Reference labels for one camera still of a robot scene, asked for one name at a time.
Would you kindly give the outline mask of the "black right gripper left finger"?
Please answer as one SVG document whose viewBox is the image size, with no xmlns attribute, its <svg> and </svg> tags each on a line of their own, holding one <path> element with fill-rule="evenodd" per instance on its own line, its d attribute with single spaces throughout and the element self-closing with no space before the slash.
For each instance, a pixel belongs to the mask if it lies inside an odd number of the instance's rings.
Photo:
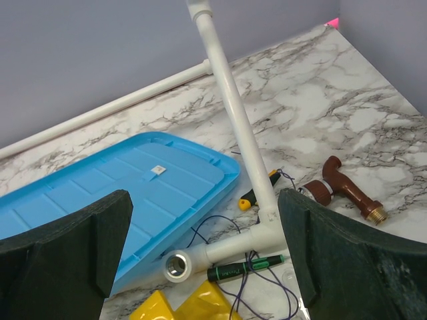
<svg viewBox="0 0 427 320">
<path fill-rule="evenodd" d="M 2 319 L 98 319 L 131 222 L 129 193 L 1 241 Z"/>
</svg>

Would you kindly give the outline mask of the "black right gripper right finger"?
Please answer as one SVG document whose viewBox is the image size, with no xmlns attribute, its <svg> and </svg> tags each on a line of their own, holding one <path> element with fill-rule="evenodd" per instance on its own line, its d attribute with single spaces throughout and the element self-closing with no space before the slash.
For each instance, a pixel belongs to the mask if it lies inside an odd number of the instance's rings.
<svg viewBox="0 0 427 320">
<path fill-rule="evenodd" d="M 293 189 L 278 209 L 311 319 L 425 319 L 426 244 L 332 211 Z"/>
</svg>

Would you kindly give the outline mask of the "blue plastic bin lid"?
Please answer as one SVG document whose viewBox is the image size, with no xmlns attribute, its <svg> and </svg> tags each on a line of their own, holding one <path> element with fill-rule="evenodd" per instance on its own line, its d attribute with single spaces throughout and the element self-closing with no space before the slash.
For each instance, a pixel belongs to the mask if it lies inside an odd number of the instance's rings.
<svg viewBox="0 0 427 320">
<path fill-rule="evenodd" d="M 236 186 L 238 162 L 175 135 L 141 133 L 1 198 L 1 237 L 128 191 L 131 224 L 111 292 L 127 291 L 166 249 Z"/>
</svg>

